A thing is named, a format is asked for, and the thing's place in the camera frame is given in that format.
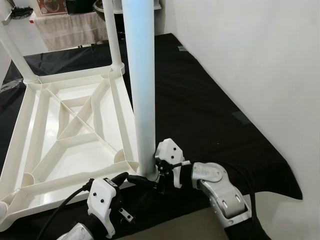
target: black cable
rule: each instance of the black cable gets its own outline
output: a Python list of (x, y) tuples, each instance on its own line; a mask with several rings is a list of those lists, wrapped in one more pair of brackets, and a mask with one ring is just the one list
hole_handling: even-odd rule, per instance
[(181, 162), (176, 163), (176, 164), (173, 164), (171, 167), (172, 167), (172, 169), (174, 169), (174, 168), (180, 167), (180, 166), (182, 166), (182, 163), (181, 163)]
[(64, 208), (65, 205), (67, 205), (68, 202), (71, 201), (71, 199), (73, 199), (75, 196), (77, 196), (79, 193), (81, 193), (82, 191), (90, 191), (91, 186), (92, 186), (92, 182), (94, 180), (91, 178), (85, 185), (83, 185), (81, 188), (79, 188), (77, 191), (75, 191), (74, 193), (72, 193), (70, 196), (68, 196), (63, 203), (61, 203), (61, 205), (52, 213), (52, 215), (49, 217), (48, 221), (45, 223), (45, 225), (42, 227), (41, 231), (39, 232), (36, 240), (41, 240), (44, 236), (45, 231), (47, 230), (49, 224), (52, 222), (52, 220), (56, 217), (56, 215), (58, 214), (58, 212)]
[(118, 186), (121, 186), (125, 180), (127, 179), (129, 173), (127, 173), (126, 171), (123, 173), (120, 173), (119, 175), (115, 176), (114, 178), (111, 179), (111, 181), (113, 183), (115, 183)]

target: pole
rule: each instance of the pole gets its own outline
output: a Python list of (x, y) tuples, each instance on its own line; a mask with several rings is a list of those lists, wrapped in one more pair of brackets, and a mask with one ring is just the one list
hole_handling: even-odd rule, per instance
[(38, 76), (32, 72), (31, 68), (22, 56), (18, 47), (5, 30), (5, 27), (2, 24), (2, 22), (0, 22), (0, 42), (2, 43), (6, 52), (9, 54), (15, 66), (18, 68), (19, 72), (23, 76), (23, 81), (25, 83), (33, 83), (34, 81), (36, 81), (38, 79)]
[(138, 147), (138, 174), (158, 178), (154, 154), (155, 29), (153, 0), (122, 0), (134, 122)]
[(102, 0), (106, 32), (110, 46), (112, 58), (112, 69), (122, 69), (122, 74), (125, 72), (124, 63), (121, 61), (120, 48), (118, 42), (118, 34), (114, 15), (114, 6), (112, 0)]

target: black fabric backdrop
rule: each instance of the black fabric backdrop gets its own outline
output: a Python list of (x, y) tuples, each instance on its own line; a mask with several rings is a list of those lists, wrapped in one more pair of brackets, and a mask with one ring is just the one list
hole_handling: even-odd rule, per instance
[[(186, 160), (214, 159), (241, 164), (251, 170), (257, 192), (269, 191), (302, 199), (302, 192), (286, 160), (206, 73), (172, 34), (155, 37), (155, 120), (156, 143), (172, 138), (183, 150)], [(125, 64), (123, 76), (131, 99), (130, 77), (125, 41), (120, 41)], [(45, 76), (111, 64), (109, 46), (95, 45), (26, 56), (36, 75)], [(11, 63), (4, 83), (22, 76)], [(25, 92), (20, 84), (0, 94), (0, 169), (5, 161), (11, 135)], [(248, 191), (235, 172), (229, 177), (242, 193)], [(137, 187), (122, 190), (124, 196), (137, 196)], [(159, 197), (136, 224), (119, 227), (115, 237), (150, 228), (170, 219), (209, 206), (200, 191), (181, 189)], [(0, 239), (35, 239), (52, 210), (18, 219)], [(86, 202), (71, 204), (47, 230), (45, 239), (56, 239), (67, 232), (78, 217), (87, 215)]]

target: towel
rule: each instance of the towel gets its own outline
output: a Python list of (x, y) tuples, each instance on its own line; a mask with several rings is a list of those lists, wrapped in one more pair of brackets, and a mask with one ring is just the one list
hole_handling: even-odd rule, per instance
[(33, 22), (49, 51), (107, 40), (106, 23), (96, 12), (35, 16)]

